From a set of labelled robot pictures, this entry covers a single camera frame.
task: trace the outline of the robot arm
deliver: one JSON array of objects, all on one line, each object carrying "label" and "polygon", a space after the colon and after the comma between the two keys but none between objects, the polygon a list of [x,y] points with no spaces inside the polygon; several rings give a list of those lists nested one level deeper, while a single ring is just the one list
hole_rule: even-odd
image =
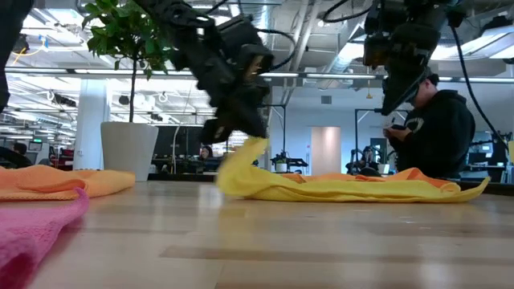
[{"label": "robot arm", "polygon": [[363,64],[383,65],[389,77],[382,84],[381,113],[415,97],[419,84],[430,73],[426,67],[441,38],[440,30],[451,20],[460,25],[462,14],[453,7],[459,0],[374,0],[365,21]]},{"label": "robot arm", "polygon": [[[364,65],[384,65],[389,73],[382,114],[415,96],[439,30],[447,23],[447,10],[457,1],[374,0],[365,23]],[[239,15],[215,26],[207,14],[182,0],[135,2],[159,23],[176,50],[175,68],[189,68],[198,89],[207,92],[210,106],[216,108],[216,118],[204,125],[202,143],[225,141],[234,130],[265,137],[257,108],[269,88],[257,76],[270,70],[273,54],[251,25],[251,17]]]},{"label": "robot arm", "polygon": [[209,105],[216,108],[216,118],[204,125],[201,142],[225,141],[234,130],[266,137],[257,108],[269,87],[258,75],[270,70],[274,57],[251,24],[251,16],[239,15],[215,26],[207,14],[182,0],[135,2],[159,23],[175,49],[175,68],[189,68],[198,89],[207,92]]}]

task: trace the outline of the white planter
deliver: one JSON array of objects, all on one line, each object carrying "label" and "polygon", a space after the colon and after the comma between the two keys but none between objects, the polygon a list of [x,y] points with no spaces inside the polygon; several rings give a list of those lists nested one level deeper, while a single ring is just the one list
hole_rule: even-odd
[{"label": "white planter", "polygon": [[104,122],[101,125],[104,169],[134,172],[147,181],[159,128],[147,124]]},{"label": "white planter", "polygon": [[288,172],[288,164],[276,164],[275,171],[277,173],[287,173]]}]

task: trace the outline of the person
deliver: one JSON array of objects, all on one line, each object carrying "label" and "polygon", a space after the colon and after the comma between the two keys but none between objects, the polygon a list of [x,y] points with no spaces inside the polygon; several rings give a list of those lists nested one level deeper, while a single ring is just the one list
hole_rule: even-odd
[{"label": "person", "polygon": [[15,143],[13,146],[13,151],[21,154],[22,156],[25,156],[27,153],[27,145],[22,143]]},{"label": "person", "polygon": [[199,159],[200,161],[205,161],[209,157],[213,157],[212,148],[209,145],[205,145],[202,147]]},{"label": "person", "polygon": [[346,168],[348,169],[348,174],[351,174],[354,169],[362,170],[363,168],[371,168],[375,171],[378,171],[378,163],[373,160],[373,150],[371,147],[366,146],[364,151],[362,151],[363,155],[360,161],[355,161],[353,164],[346,164]]},{"label": "person", "polygon": [[414,106],[403,127],[384,129],[397,152],[397,169],[418,168],[428,177],[460,178],[475,120],[457,91],[437,89],[439,76],[430,73],[419,84]]}]

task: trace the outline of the person sitting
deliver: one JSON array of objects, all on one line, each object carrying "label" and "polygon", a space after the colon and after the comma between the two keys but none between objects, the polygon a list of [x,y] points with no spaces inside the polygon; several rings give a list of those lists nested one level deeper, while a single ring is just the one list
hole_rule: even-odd
[{"label": "person sitting", "polygon": [[378,171],[378,163],[373,160],[373,150],[371,149],[371,147],[366,146],[364,148],[361,160],[355,161],[353,163],[348,163],[346,165],[346,168],[348,169],[349,174],[351,174],[354,169],[360,171],[363,168],[371,168]]},{"label": "person sitting", "polygon": [[27,145],[22,143],[15,143],[13,146],[13,151],[21,154],[22,156],[25,156],[27,153]]},{"label": "person sitting", "polygon": [[14,150],[10,150],[8,148],[0,147],[0,158],[3,158],[5,161],[9,162],[10,165],[8,165],[9,169],[21,169],[26,168],[28,166],[33,165],[31,160],[29,160],[27,157],[25,157],[23,154],[27,152],[27,146],[25,146],[25,150],[23,151],[21,149],[22,146],[18,146],[17,149],[21,149],[21,152],[17,152]]},{"label": "person sitting", "polygon": [[206,161],[208,158],[213,157],[212,148],[209,145],[205,145],[200,152],[200,161]]}]

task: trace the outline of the table surface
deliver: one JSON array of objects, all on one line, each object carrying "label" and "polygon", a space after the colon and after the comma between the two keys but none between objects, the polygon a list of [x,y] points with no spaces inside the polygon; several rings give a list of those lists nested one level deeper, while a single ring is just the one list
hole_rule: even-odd
[{"label": "table surface", "polygon": [[30,288],[510,289],[513,247],[511,197],[287,203],[149,181],[92,200]]}]

